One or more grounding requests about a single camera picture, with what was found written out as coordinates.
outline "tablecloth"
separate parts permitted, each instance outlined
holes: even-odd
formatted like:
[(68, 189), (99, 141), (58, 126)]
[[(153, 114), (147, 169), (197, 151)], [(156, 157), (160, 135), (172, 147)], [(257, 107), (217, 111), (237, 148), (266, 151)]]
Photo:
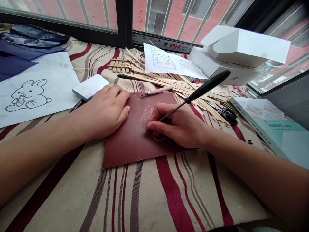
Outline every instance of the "tablecloth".
[[(73, 37), (63, 46), (80, 82), (100, 74), (110, 85), (129, 92), (155, 89), (148, 82), (119, 79), (108, 69), (111, 58), (130, 57), (123, 49)], [(243, 87), (225, 88), (231, 96), (242, 94)], [(192, 110), (209, 126), (251, 140), (253, 146), (273, 155), (243, 119), (235, 127), (220, 128), (206, 111), (201, 116)], [(68, 113), (2, 128), (0, 140)], [(272, 216), (237, 176), (205, 150), (102, 169), (104, 146), (105, 139), (87, 142), (44, 170), (1, 208), (0, 231), (209, 231)]]

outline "cardboard box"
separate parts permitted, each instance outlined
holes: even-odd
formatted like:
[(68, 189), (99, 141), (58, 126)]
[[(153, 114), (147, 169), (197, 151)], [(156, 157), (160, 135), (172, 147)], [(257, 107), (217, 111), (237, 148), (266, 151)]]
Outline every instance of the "cardboard box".
[(193, 47), (188, 60), (198, 66), (209, 79), (224, 70), (230, 70), (230, 76), (222, 82), (224, 85), (245, 85), (260, 74), (255, 68), (217, 61), (199, 47)]
[(258, 68), (285, 64), (290, 41), (229, 26), (215, 26), (201, 44), (215, 60)]

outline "box lid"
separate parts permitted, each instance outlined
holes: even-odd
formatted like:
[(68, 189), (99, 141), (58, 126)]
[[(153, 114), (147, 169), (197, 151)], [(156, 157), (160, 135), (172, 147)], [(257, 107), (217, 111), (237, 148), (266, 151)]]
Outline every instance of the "box lid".
[(286, 62), (290, 41), (228, 26), (216, 26), (201, 41), (216, 60), (259, 67), (267, 60), (275, 66)]

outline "textbook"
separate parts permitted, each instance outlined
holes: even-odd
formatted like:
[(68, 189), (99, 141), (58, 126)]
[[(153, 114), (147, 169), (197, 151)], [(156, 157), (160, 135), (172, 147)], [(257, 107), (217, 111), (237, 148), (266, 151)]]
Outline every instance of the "textbook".
[(309, 132), (286, 119), (267, 99), (234, 97), (230, 102), (279, 157), (309, 169)]

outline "right hand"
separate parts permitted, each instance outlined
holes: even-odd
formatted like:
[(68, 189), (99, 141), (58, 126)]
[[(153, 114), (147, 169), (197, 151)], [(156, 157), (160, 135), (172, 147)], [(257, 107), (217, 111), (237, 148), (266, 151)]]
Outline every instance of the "right hand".
[(179, 108), (170, 116), (172, 125), (158, 122), (158, 120), (175, 109), (179, 104), (156, 104), (147, 128), (155, 135), (163, 134), (186, 148), (201, 148), (209, 140), (212, 128), (202, 122), (191, 110), (185, 106)]

